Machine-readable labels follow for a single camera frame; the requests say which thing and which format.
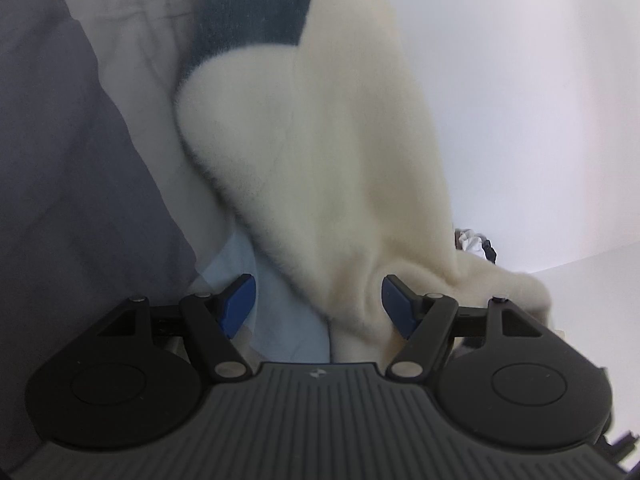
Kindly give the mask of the cream and navy fleece garment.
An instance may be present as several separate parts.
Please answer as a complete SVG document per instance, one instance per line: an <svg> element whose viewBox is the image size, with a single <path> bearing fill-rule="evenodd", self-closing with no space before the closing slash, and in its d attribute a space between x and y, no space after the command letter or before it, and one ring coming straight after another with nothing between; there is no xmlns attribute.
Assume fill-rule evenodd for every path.
<svg viewBox="0 0 640 480"><path fill-rule="evenodd" d="M262 251L330 323L337 362L402 346L382 281L546 322L548 290L454 244L436 131L387 0L201 0L183 141Z"/></svg>

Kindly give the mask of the dark grey pillow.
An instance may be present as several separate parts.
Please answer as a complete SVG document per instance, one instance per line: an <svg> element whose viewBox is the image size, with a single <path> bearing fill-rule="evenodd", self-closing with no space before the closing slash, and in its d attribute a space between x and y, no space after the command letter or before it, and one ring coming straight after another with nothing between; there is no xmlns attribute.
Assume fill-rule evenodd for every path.
<svg viewBox="0 0 640 480"><path fill-rule="evenodd" d="M1 465L39 445L28 378L122 300L179 296L195 255L66 0L1 0Z"/></svg>

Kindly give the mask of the black and white clothes pile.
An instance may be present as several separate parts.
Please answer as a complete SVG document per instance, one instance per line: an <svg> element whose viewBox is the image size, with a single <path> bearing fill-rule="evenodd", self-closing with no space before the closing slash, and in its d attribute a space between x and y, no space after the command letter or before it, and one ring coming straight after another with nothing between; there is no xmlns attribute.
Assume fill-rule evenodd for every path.
<svg viewBox="0 0 640 480"><path fill-rule="evenodd" d="M490 239L482 233L471 229L456 229L454 231L454 246L462 252L468 252L493 264L497 263L498 254Z"/></svg>

